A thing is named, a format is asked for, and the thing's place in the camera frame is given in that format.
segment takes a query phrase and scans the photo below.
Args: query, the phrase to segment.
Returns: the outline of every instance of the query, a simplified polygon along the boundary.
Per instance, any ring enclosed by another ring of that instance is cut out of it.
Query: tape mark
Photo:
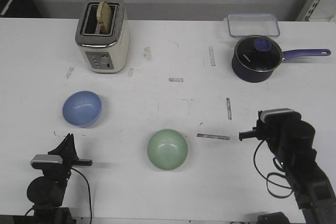
[[[153,61],[152,53],[151,53],[151,48],[150,48],[150,47],[145,47],[145,48],[143,49],[142,56],[143,56],[147,61]]]
[[[73,70],[74,70],[74,67],[70,66],[70,67],[69,67],[69,70],[68,70],[68,72],[67,72],[67,75],[66,75],[66,78],[67,78],[67,79],[69,79],[69,77],[70,77],[71,73],[73,72]]]
[[[190,115],[190,108],[193,106],[194,99],[182,99],[188,102],[188,115]]]
[[[210,64],[212,67],[216,66],[215,63],[215,55],[214,55],[214,48],[209,46],[209,55],[210,55]]]
[[[54,131],[54,136],[61,136],[61,135],[57,135],[57,134],[56,134],[56,131]]]
[[[183,82],[183,78],[169,78],[169,81]]]
[[[172,43],[175,43],[176,44],[176,46],[177,46],[177,49],[179,50],[179,45],[178,45],[178,43],[177,42],[175,42],[175,41],[171,41],[171,40],[169,40],[169,41],[167,41],[167,42],[172,42]]]
[[[220,136],[220,135],[209,135],[209,134],[197,134],[197,137],[205,137],[205,138],[215,138],[215,139],[223,139],[223,140],[230,140],[229,136]]]
[[[133,72],[134,72],[134,68],[130,68],[130,70],[128,70],[127,76],[131,77],[133,75]]]
[[[227,109],[227,118],[228,118],[229,120],[232,120],[230,98],[226,98],[226,109]]]

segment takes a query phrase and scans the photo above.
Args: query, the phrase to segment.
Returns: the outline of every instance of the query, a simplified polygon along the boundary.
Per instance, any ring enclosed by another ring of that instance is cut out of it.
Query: toaster
[[[97,21],[99,3],[111,8],[109,33],[100,30]],[[117,73],[126,64],[130,42],[125,3],[123,0],[86,0],[78,20],[75,41],[90,70]]]

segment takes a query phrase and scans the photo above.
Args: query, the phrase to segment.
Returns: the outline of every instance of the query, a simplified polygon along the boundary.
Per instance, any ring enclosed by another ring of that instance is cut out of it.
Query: table
[[[90,181],[97,218],[256,221],[261,213],[282,211],[291,222],[303,222],[294,196],[273,198],[254,170],[259,142],[238,140],[238,132],[255,126],[258,110],[276,108],[294,109],[315,127],[317,162],[336,188],[334,54],[284,62],[268,80],[248,83],[232,71],[237,40],[223,22],[130,20],[125,68],[97,74],[75,44],[77,22],[0,19],[0,214],[23,215],[32,206],[26,189],[41,171],[30,160],[73,133],[78,156],[93,159],[81,171]],[[336,52],[335,23],[279,27],[282,50]],[[103,101],[101,117],[88,128],[62,118],[64,101],[80,90],[96,92]],[[151,135],[165,128],[184,134],[189,148],[185,163],[172,171],[155,168],[146,155]],[[257,163],[264,174],[275,170],[271,159],[262,146]],[[89,216],[86,183],[76,173],[63,206],[73,216]]]

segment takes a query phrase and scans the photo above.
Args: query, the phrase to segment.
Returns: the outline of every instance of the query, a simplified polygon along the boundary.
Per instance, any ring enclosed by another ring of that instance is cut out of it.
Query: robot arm
[[[256,137],[267,142],[285,171],[307,224],[335,224],[336,197],[327,176],[315,162],[313,126],[291,109],[260,111],[258,117],[256,127],[239,133],[239,139]]]
[[[36,155],[30,162],[43,176],[34,179],[27,188],[27,197],[34,203],[32,223],[74,224],[70,210],[62,205],[73,165],[91,166],[92,160],[79,159],[74,135],[68,134],[60,145],[46,155]]]

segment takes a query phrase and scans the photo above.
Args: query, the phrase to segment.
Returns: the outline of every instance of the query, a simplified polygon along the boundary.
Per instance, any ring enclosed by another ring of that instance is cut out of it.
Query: black cable
[[[269,173],[269,174],[267,175],[267,180],[266,180],[266,187],[267,187],[267,191],[268,191],[269,194],[271,194],[273,197],[275,197],[275,198],[277,198],[277,199],[286,199],[286,198],[288,198],[289,196],[291,196],[291,194],[294,192],[293,189],[292,189],[291,192],[290,192],[289,194],[287,194],[287,195],[276,195],[276,194],[272,193],[272,192],[270,191],[269,187],[268,187],[268,182],[269,182],[269,177],[270,177],[270,176],[278,176],[278,177],[280,177],[280,178],[284,178],[284,179],[286,179],[285,175],[283,175],[283,174],[280,174],[280,173]]]
[[[89,191],[89,205],[90,205],[90,224],[92,223],[92,203],[91,203],[91,190],[90,190],[90,185],[89,185],[89,181],[85,178],[84,174],[81,173],[80,171],[71,168],[71,170],[74,170],[76,173],[80,174],[86,181],[86,183],[88,184],[88,191]]]
[[[25,224],[26,222],[26,216],[30,213],[30,211],[32,211],[33,208],[30,208],[26,213],[25,215],[23,216],[23,219],[22,219],[22,223]]]
[[[259,169],[258,169],[258,167],[257,167],[257,164],[256,164],[256,156],[257,156],[257,152],[258,152],[260,146],[264,143],[264,141],[265,141],[265,140],[262,140],[262,141],[260,142],[260,144],[257,146],[256,150],[254,151],[254,154],[253,154],[253,164],[254,164],[254,168],[257,170],[257,172],[259,173],[259,175],[260,175],[261,177],[263,177],[263,178],[266,180],[266,182],[269,182],[269,183],[271,183],[271,184],[273,184],[273,185],[276,185],[276,186],[279,186],[279,187],[282,187],[282,188],[285,188],[285,189],[292,189],[292,188],[289,187],[289,186],[283,186],[283,185],[277,184],[277,183],[275,183],[275,182],[269,180],[267,177],[265,177],[265,176],[259,171]]]

